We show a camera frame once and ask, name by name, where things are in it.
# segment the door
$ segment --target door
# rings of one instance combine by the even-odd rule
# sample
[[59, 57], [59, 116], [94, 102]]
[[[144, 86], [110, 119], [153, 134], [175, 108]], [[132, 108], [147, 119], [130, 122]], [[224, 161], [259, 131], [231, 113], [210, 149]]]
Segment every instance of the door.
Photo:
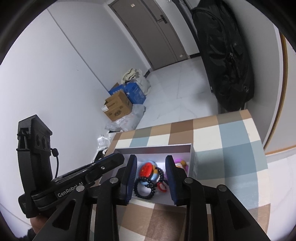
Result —
[[174, 29], [153, 0], [118, 0], [111, 7], [128, 28], [153, 69], [187, 59]]

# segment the blue box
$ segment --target blue box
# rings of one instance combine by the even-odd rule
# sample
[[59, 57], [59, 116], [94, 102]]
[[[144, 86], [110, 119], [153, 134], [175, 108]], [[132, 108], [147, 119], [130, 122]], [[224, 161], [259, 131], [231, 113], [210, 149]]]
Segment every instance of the blue box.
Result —
[[140, 89], [137, 83], [128, 83], [127, 85], [117, 86], [111, 89], [109, 92], [110, 95], [123, 90], [128, 99], [132, 104], [143, 104], [146, 100], [146, 96], [144, 95], [143, 91]]

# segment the black baseboard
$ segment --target black baseboard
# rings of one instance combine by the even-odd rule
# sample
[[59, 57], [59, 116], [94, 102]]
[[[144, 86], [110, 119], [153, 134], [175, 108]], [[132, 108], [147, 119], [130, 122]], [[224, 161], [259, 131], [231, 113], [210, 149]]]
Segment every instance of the black baseboard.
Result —
[[199, 56], [201, 56], [200, 53], [194, 53], [192, 55], [189, 55], [190, 58], [196, 58], [196, 57], [199, 57]]
[[150, 74], [150, 70], [148, 70], [148, 71], [146, 72], [146, 74], [144, 74], [144, 77], [147, 78], [149, 74]]

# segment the open box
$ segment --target open box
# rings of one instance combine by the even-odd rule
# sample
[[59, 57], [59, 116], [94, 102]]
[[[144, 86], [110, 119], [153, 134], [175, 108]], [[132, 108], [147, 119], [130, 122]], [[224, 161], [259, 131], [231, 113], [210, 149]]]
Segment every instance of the open box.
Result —
[[[197, 162], [195, 161], [195, 152], [192, 144], [118, 148], [114, 150], [114, 153], [123, 154], [125, 158], [124, 164], [110, 171], [111, 173], [106, 173], [102, 177], [102, 181], [112, 176], [115, 176], [120, 167], [126, 166], [131, 154], [135, 154], [138, 161], [136, 177], [138, 177], [139, 169], [147, 160], [156, 162], [157, 166], [160, 167], [165, 172], [165, 158], [167, 155], [172, 155], [174, 160], [182, 159], [187, 163], [188, 177], [194, 177], [195, 170], [197, 169], [197, 167], [195, 166], [197, 165]], [[141, 184], [138, 185], [138, 190], [139, 190], [139, 193], [143, 195], [148, 195], [151, 191], [151, 189], [146, 188]], [[133, 192], [133, 198], [140, 199], [136, 197], [134, 192]], [[170, 196], [169, 188], [166, 193], [156, 192], [155, 195], [148, 201], [153, 203], [174, 205], [174, 202], [172, 201]]]

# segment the checkered tablecloth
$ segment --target checkered tablecloth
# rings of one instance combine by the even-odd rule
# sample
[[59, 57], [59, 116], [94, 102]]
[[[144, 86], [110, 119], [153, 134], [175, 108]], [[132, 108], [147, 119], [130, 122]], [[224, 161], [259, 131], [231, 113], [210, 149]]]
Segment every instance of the checkered tablecloth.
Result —
[[[267, 232], [270, 186], [266, 157], [247, 110], [118, 133], [115, 148], [193, 143], [198, 162], [195, 179], [216, 187], [225, 184]], [[186, 209], [132, 199], [118, 206], [121, 241], [183, 240]], [[211, 222], [209, 235], [213, 236]]]

